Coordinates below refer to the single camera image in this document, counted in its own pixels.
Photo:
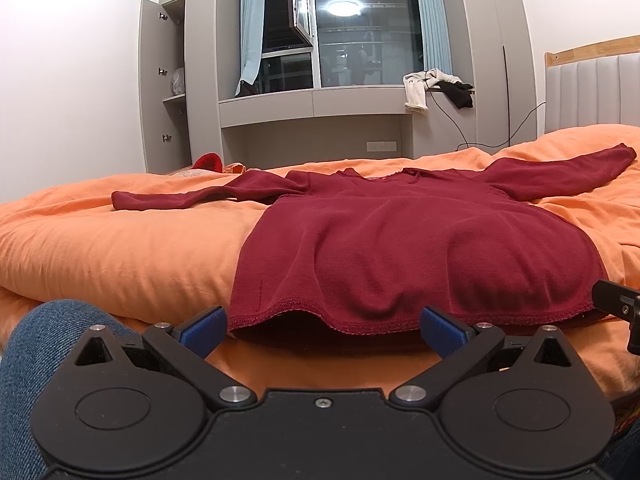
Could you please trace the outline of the dark red knit sweater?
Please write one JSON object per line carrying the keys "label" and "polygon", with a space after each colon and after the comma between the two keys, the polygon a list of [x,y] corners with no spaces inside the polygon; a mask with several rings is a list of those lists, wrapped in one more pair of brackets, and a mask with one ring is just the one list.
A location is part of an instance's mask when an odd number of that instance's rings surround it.
{"label": "dark red knit sweater", "polygon": [[353,335],[414,330],[435,307],[467,323],[538,325],[592,307],[605,266],[578,226],[539,206],[606,185],[636,159],[624,144],[556,162],[503,157],[480,171],[405,168],[380,178],[250,170],[181,194],[117,191],[117,210],[265,206],[244,242],[229,323],[305,312]]}

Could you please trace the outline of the blue jeans leg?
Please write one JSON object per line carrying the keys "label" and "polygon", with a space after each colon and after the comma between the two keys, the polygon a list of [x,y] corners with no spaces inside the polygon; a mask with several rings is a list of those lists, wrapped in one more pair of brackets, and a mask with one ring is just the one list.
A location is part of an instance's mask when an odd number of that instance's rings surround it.
{"label": "blue jeans leg", "polygon": [[38,479],[46,471],[30,430],[32,408],[68,352],[96,324],[117,336],[136,334],[108,313],[77,300],[40,304],[12,330],[1,360],[3,479]]}

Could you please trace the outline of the bright red cloth item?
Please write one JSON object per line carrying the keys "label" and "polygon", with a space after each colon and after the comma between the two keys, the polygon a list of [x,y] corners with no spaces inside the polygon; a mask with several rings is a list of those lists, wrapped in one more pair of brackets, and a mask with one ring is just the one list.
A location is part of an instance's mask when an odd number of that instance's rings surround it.
{"label": "bright red cloth item", "polygon": [[213,172],[223,172],[224,165],[217,153],[206,153],[200,156],[192,165],[194,170],[206,170]]}

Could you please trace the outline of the open grey cabinet door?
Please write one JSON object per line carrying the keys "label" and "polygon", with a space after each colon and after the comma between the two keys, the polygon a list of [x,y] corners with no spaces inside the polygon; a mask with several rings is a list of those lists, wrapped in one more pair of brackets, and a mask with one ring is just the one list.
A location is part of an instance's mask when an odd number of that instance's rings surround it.
{"label": "open grey cabinet door", "polygon": [[139,101],[146,170],[170,171],[174,126],[163,103],[170,95],[175,27],[162,6],[141,0],[139,37]]}

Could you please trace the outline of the grey padded headboard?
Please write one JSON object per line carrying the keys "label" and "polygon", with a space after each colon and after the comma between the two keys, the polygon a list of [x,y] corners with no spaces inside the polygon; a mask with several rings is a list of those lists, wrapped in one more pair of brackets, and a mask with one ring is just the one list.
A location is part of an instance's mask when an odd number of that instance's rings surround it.
{"label": "grey padded headboard", "polygon": [[544,55],[544,131],[599,124],[639,125],[637,35]]}

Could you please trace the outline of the grey wardrobe cabinet unit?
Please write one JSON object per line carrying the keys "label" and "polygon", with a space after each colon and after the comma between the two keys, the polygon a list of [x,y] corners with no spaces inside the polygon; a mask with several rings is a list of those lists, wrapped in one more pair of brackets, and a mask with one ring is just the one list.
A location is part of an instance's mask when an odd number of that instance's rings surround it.
{"label": "grey wardrobe cabinet unit", "polygon": [[272,168],[536,138],[523,0],[143,0],[144,166]]}

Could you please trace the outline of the black cloth on ledge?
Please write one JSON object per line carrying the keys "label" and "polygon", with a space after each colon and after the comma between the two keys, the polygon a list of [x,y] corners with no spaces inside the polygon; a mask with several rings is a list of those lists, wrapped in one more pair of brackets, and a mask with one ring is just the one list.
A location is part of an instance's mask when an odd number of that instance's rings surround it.
{"label": "black cloth on ledge", "polygon": [[466,84],[461,81],[439,81],[438,86],[439,89],[442,90],[442,93],[458,110],[473,107],[472,91],[474,87],[472,84]]}

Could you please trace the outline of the white cloth on ledge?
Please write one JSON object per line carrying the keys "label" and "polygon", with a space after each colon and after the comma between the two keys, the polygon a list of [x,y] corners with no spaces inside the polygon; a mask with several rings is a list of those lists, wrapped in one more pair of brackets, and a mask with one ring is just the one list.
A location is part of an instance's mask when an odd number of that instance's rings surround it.
{"label": "white cloth on ledge", "polygon": [[438,68],[424,70],[423,72],[410,73],[402,78],[405,88],[405,108],[409,112],[425,115],[428,112],[426,104],[426,92],[437,86],[440,82],[450,84],[462,84],[462,80],[454,75],[442,72]]}

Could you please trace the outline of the right light blue curtain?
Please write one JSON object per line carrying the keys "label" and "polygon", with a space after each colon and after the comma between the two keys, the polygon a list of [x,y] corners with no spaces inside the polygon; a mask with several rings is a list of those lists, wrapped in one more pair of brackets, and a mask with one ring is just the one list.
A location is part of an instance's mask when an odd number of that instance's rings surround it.
{"label": "right light blue curtain", "polygon": [[452,73],[449,29],[444,0],[418,0],[424,70]]}

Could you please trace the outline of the light blue curtain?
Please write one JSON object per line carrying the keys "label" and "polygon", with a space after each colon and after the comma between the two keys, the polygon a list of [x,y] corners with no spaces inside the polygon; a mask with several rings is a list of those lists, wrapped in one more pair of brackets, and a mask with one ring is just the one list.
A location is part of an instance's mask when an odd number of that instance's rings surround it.
{"label": "light blue curtain", "polygon": [[444,0],[418,0],[424,70],[452,73],[449,29]]}
{"label": "light blue curtain", "polygon": [[262,62],[266,0],[240,0],[240,79],[236,95],[252,86]]}

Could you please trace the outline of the left light blue curtain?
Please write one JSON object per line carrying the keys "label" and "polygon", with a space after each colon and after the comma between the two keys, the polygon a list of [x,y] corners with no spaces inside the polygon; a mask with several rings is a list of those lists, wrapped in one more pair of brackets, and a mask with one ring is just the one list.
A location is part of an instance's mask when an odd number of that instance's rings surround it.
{"label": "left light blue curtain", "polygon": [[262,62],[266,0],[240,0],[240,79],[236,95],[252,86]]}

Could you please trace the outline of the white wall socket plate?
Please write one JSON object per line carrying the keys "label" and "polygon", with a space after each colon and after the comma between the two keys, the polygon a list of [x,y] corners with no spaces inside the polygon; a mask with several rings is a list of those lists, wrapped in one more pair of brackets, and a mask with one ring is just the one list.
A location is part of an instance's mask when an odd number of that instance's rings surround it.
{"label": "white wall socket plate", "polygon": [[366,143],[368,153],[396,153],[396,141],[368,141]]}

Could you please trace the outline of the glass window with frame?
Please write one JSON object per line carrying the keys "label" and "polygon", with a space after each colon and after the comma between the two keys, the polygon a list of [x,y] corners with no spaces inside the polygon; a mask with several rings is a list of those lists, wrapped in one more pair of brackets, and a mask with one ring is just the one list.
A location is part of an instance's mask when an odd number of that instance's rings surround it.
{"label": "glass window with frame", "polygon": [[422,65],[418,0],[266,0],[254,88],[388,86]]}

